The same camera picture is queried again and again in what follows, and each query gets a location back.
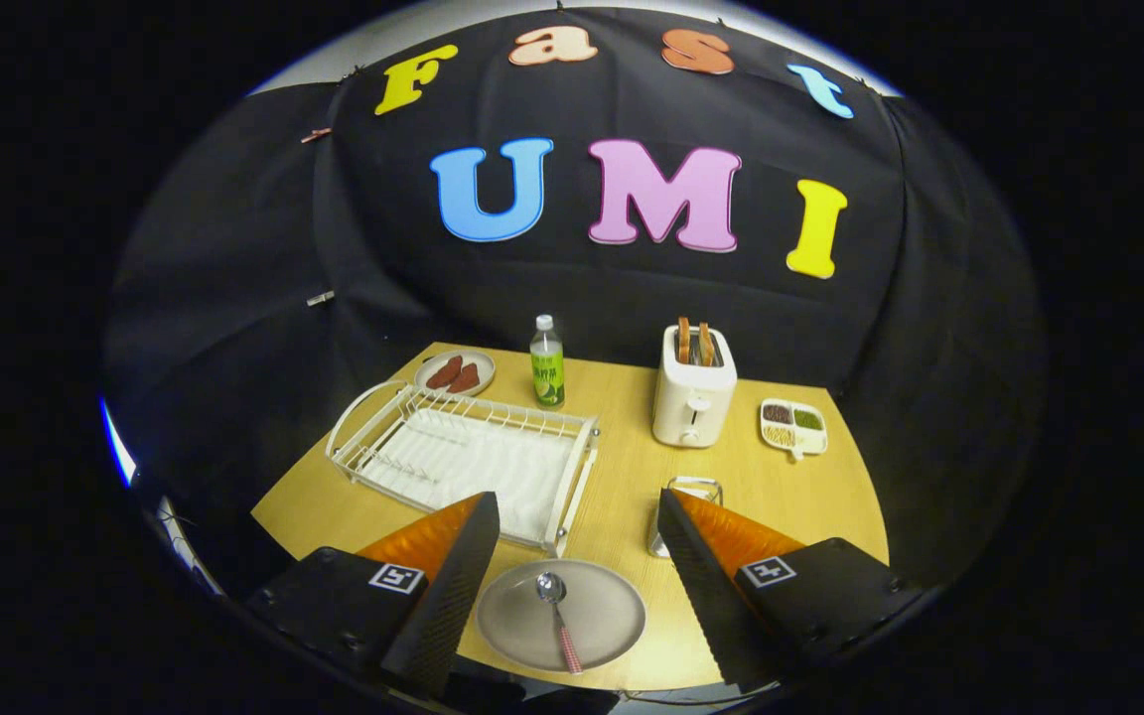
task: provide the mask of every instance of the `metal spoon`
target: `metal spoon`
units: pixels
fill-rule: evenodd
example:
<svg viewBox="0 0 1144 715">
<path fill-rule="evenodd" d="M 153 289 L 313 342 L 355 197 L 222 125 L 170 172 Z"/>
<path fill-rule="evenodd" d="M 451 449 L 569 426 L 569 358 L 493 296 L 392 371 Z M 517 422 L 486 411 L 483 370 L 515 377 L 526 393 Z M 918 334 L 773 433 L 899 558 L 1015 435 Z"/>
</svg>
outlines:
<svg viewBox="0 0 1144 715">
<path fill-rule="evenodd" d="M 567 625 L 563 623 L 563 615 L 559 615 L 559 602 L 567 596 L 569 589 L 557 574 L 546 571 L 537 575 L 537 596 L 554 606 L 554 627 L 559 630 L 559 645 L 563 646 L 563 660 L 567 661 L 569 674 L 581 673 L 581 660 L 572 648 L 572 636 L 569 634 Z"/>
</svg>

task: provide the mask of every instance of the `dish rack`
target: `dish rack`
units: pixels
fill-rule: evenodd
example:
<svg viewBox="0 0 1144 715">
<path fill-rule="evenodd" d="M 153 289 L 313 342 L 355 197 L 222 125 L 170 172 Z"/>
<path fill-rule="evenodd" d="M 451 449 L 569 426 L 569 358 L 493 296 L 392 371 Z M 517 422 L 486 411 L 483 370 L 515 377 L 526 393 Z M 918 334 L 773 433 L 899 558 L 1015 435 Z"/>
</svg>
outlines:
<svg viewBox="0 0 1144 715">
<path fill-rule="evenodd" d="M 382 389 L 395 394 L 345 443 L 343 422 Z M 598 459 L 598 418 L 492 403 L 386 381 L 342 413 L 326 458 L 350 483 L 423 511 L 495 492 L 500 534 L 562 557 Z"/>
</svg>

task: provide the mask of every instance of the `black cloth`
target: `black cloth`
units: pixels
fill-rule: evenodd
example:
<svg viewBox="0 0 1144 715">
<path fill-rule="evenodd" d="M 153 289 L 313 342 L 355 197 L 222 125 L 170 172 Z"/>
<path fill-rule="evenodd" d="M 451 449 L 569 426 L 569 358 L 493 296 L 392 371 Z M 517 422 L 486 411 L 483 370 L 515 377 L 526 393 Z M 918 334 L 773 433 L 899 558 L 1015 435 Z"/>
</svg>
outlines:
<svg viewBox="0 0 1144 715">
<path fill-rule="evenodd" d="M 598 55 L 508 62 L 515 37 L 550 24 L 585 27 Z M 665 64 L 659 37 L 673 27 L 722 37 L 734 71 Z M 387 67 L 446 43 L 458 55 L 421 98 L 373 113 Z M 818 108 L 789 63 L 836 82 L 855 118 Z M 331 135 L 301 144 L 326 126 Z M 502 212 L 514 181 L 496 151 L 532 136 L 554 141 L 540 222 L 499 244 L 451 235 L 431 159 L 484 149 L 479 206 Z M 681 247 L 682 215 L 654 244 L 633 208 L 633 244 L 591 241 L 596 140 L 641 142 L 667 177 L 694 149 L 738 154 L 736 251 Z M 786 264 L 800 177 L 849 200 L 827 280 Z M 350 399 L 431 341 L 522 350 L 532 317 L 551 312 L 570 357 L 656 365 L 664 326 L 686 313 L 726 335 L 741 379 L 831 389 L 876 485 L 891 565 L 939 583 L 999 524 L 1035 442 L 1035 302 L 1002 200 L 911 101 L 698 18 L 527 13 L 423 41 L 340 85 L 252 95 L 214 124 L 124 256 L 109 407 L 182 513 L 227 523 L 248 517 Z M 214 553 L 227 561 L 239 548 Z"/>
</svg>

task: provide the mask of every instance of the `white plate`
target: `white plate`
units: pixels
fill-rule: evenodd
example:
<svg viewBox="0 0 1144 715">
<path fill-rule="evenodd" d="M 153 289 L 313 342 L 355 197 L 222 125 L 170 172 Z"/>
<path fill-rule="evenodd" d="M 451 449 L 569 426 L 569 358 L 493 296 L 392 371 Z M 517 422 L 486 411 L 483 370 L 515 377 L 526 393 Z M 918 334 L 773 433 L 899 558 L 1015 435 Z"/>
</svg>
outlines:
<svg viewBox="0 0 1144 715">
<path fill-rule="evenodd" d="M 462 395 L 463 397 L 470 397 L 471 395 L 479 395 L 483 392 L 485 387 L 488 387 L 493 375 L 496 373 L 496 365 L 492 362 L 488 355 L 483 353 L 478 350 L 450 350 L 448 352 L 442 352 L 436 355 L 436 357 L 429 357 L 422 366 L 418 368 L 418 374 L 413 375 L 413 384 L 426 388 L 426 381 L 431 379 L 431 375 L 438 373 L 440 367 L 453 358 L 454 355 L 462 355 L 462 370 L 467 370 L 467 365 L 474 363 L 479 365 L 479 384 L 472 387 L 471 389 L 464 389 L 462 392 L 453 392 L 450 395 Z M 440 387 L 436 392 L 448 394 L 447 386 Z"/>
<path fill-rule="evenodd" d="M 554 607 L 537 596 L 541 571 L 553 571 L 567 586 L 559 614 L 582 668 L 603 666 L 638 643 L 648 606 L 633 583 L 588 561 L 546 558 L 506 571 L 479 597 L 476 626 L 494 651 L 529 668 L 567 672 Z"/>
<path fill-rule="evenodd" d="M 768 420 L 766 407 L 772 404 L 786 407 L 789 412 L 788 422 Z M 820 429 L 812 430 L 809 427 L 797 426 L 797 416 L 795 415 L 797 411 L 813 413 L 818 418 Z M 772 447 L 791 452 L 794 459 L 801 459 L 802 454 L 823 454 L 827 452 L 827 420 L 825 420 L 824 413 L 818 411 L 817 407 L 811 406 L 811 404 L 792 403 L 788 399 L 768 397 L 762 400 L 762 406 L 757 407 L 757 416 L 758 429 L 762 430 L 762 439 Z M 781 430 L 791 434 L 792 444 L 772 438 L 768 430 Z"/>
</svg>

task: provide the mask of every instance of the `clip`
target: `clip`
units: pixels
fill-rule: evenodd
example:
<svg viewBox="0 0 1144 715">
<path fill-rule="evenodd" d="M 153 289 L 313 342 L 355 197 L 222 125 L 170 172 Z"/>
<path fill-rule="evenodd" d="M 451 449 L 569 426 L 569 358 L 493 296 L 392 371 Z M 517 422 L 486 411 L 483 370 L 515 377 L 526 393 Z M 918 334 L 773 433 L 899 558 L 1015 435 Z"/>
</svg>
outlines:
<svg viewBox="0 0 1144 715">
<path fill-rule="evenodd" d="M 320 140 L 321 136 L 326 136 L 327 134 L 333 134 L 332 128 L 329 128 L 329 127 L 326 127 L 326 128 L 313 128 L 312 134 L 310 134 L 308 136 L 303 136 L 303 138 L 299 141 L 299 144 L 305 144 L 305 142 L 309 142 L 309 141 Z"/>
</svg>

